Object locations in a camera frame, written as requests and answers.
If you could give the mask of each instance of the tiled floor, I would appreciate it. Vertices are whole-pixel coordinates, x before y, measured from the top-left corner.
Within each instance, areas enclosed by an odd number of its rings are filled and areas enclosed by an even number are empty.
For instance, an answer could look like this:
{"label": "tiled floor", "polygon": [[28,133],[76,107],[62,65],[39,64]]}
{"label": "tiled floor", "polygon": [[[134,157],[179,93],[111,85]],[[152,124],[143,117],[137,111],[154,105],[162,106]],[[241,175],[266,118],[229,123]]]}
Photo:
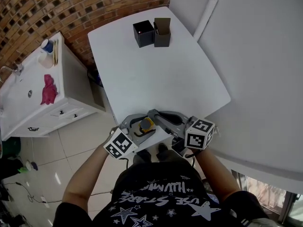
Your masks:
{"label": "tiled floor", "polygon": [[[22,138],[20,152],[22,161],[35,161],[39,170],[6,178],[4,183],[19,182],[23,184],[38,201],[41,200],[40,196],[44,196],[48,202],[61,200],[72,175],[94,149],[107,138],[110,129],[114,126],[115,121],[112,114],[95,113],[53,131],[48,138]],[[153,155],[152,160],[155,161],[156,148],[149,148],[149,151]],[[108,157],[93,194],[112,190],[119,174],[125,170],[125,167],[125,160]],[[56,208],[60,202],[49,203],[50,207],[47,208],[42,203],[31,203],[22,186],[8,184],[6,187],[14,201],[5,203],[13,213],[21,213],[32,227],[50,227],[52,225]],[[110,199],[110,193],[91,196],[89,216],[94,218],[110,202]]]}

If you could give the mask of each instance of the white pipe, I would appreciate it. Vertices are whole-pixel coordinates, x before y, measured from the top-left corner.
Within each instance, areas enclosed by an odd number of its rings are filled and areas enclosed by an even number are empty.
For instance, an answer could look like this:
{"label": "white pipe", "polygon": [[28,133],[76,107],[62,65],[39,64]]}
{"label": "white pipe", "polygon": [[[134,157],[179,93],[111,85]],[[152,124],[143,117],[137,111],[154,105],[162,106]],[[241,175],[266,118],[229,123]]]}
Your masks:
{"label": "white pipe", "polygon": [[194,39],[198,41],[206,27],[206,24],[212,15],[218,0],[208,0],[204,13],[200,19],[199,25],[194,33]]}

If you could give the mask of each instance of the white table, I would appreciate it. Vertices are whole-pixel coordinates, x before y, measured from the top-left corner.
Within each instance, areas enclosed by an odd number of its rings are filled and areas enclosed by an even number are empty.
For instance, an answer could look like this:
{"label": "white table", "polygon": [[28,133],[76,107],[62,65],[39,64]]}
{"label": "white table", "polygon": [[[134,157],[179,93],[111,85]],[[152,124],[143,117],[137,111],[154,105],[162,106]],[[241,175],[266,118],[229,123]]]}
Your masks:
{"label": "white table", "polygon": [[[133,24],[170,17],[169,47],[139,48]],[[183,24],[167,8],[130,15],[89,33],[89,43],[117,123],[149,110],[178,111],[205,118],[231,98],[221,79]],[[169,135],[160,127],[139,150]]]}

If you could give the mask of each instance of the yellow component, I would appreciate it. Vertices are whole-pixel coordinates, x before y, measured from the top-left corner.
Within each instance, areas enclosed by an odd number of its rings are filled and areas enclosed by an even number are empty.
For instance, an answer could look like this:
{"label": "yellow component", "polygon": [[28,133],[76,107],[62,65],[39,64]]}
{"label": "yellow component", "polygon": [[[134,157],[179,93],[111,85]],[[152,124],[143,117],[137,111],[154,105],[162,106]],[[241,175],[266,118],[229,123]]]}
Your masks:
{"label": "yellow component", "polygon": [[154,123],[153,123],[153,121],[150,118],[145,118],[145,119],[147,119],[151,123],[151,126],[150,126],[149,129],[147,129],[147,130],[142,129],[146,133],[147,131],[151,130],[151,128],[154,125]]}

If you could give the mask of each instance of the open black box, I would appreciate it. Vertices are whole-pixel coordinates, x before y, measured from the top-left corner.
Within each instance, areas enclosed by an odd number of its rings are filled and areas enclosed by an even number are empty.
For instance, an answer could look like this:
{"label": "open black box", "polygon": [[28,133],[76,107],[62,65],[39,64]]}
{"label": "open black box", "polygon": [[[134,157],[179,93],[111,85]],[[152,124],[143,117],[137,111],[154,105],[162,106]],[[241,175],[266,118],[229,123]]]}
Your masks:
{"label": "open black box", "polygon": [[134,26],[134,37],[139,45],[139,47],[147,46],[153,44],[154,40],[154,29],[149,20],[145,20],[136,24]]}
{"label": "open black box", "polygon": [[155,47],[168,47],[170,42],[170,18],[169,17],[157,17],[154,21],[155,29]]}

